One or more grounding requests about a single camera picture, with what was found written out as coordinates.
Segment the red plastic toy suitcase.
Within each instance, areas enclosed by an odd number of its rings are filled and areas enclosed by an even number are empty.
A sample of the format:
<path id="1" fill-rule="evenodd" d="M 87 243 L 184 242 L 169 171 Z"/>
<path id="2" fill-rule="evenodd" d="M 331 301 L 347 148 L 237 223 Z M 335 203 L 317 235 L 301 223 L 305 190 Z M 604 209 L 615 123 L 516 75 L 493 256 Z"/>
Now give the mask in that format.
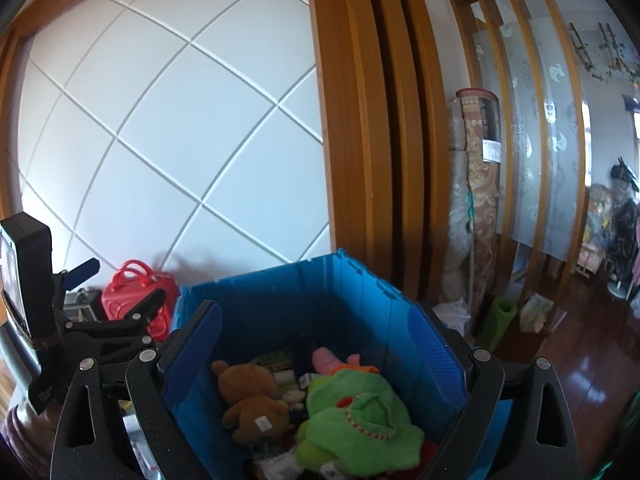
<path id="1" fill-rule="evenodd" d="M 156 342 L 164 342 L 171 329 L 172 317 L 179 298 L 179 286 L 168 272 L 154 271 L 141 260 L 125 261 L 102 292 L 101 302 L 106 317 L 119 320 L 154 290 L 165 293 L 165 302 L 146 326 Z"/>

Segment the large green frog plush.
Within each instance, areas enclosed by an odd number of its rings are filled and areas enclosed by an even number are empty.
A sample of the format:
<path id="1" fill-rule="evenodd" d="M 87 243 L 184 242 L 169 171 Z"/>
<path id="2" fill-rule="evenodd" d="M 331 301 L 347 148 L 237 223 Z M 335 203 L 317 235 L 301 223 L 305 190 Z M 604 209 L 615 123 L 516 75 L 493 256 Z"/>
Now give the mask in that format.
<path id="1" fill-rule="evenodd" d="M 305 469 L 366 478 L 420 464 L 424 432 L 379 374 L 344 368 L 314 378 L 306 409 L 294 453 Z"/>

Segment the black gift bag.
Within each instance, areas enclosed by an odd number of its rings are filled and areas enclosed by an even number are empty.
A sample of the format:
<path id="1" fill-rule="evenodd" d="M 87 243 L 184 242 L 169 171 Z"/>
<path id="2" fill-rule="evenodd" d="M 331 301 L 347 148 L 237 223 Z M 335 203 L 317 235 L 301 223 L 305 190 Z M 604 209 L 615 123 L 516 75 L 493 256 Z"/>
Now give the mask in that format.
<path id="1" fill-rule="evenodd" d="M 106 321 L 102 306 L 102 292 L 99 289 L 80 288 L 66 292 L 63 312 L 73 322 Z"/>

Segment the blue plastic storage crate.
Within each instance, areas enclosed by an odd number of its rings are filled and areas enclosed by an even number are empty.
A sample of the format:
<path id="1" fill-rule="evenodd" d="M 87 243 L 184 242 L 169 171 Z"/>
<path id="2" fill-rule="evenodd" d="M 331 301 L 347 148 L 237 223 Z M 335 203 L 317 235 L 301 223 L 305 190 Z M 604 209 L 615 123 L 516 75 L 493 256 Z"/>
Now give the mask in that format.
<path id="1" fill-rule="evenodd" d="M 250 475 L 250 453 L 222 426 L 224 402 L 210 364 L 244 364 L 287 348 L 306 360 L 314 347 L 341 358 L 357 353 L 376 366 L 412 422 L 439 444 L 444 463 L 465 466 L 465 478 L 488 478 L 509 402 L 488 404 L 495 419 L 470 450 L 450 448 L 451 438 L 473 429 L 463 413 L 474 386 L 471 347 L 346 252 L 183 287 L 175 328 L 186 327 L 201 304 L 209 305 L 205 321 L 180 351 L 167 387 L 171 413 L 209 478 Z"/>

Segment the rolled patterned carpet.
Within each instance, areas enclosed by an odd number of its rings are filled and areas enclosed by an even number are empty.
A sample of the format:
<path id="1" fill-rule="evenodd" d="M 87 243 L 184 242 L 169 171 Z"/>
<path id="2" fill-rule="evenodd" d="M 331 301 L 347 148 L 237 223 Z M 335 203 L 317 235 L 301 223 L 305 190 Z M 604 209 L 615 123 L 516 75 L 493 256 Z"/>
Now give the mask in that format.
<path id="1" fill-rule="evenodd" d="M 472 310 L 486 292 L 495 259 L 501 164 L 501 119 L 498 98 L 481 88 L 457 92 L 465 128 L 468 182 L 473 202 Z"/>

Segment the brown teddy bear plush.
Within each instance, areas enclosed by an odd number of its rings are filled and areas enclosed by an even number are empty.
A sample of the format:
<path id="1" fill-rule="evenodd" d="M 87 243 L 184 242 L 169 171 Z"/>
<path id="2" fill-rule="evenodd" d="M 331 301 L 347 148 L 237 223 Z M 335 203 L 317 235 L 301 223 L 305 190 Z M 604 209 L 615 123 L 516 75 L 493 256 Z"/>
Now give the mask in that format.
<path id="1" fill-rule="evenodd" d="M 237 444 L 250 444 L 265 438 L 282 437 L 291 428 L 290 410 L 281 399 L 273 374 L 260 365 L 229 365 L 214 361 L 210 366 L 217 377 L 220 395 L 228 404 L 222 426 L 232 431 Z"/>

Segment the pink pig plush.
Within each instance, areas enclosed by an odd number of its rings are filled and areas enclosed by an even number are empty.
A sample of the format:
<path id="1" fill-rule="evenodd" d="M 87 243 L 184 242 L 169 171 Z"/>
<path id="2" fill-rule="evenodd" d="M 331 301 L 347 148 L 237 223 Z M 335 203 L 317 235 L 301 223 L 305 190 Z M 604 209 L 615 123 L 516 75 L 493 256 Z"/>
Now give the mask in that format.
<path id="1" fill-rule="evenodd" d="M 318 374 L 331 375 L 341 367 L 359 366 L 360 355 L 351 354 L 345 361 L 342 361 L 331 350 L 326 347 L 321 347 L 312 352 L 311 362 L 314 366 L 314 370 Z"/>

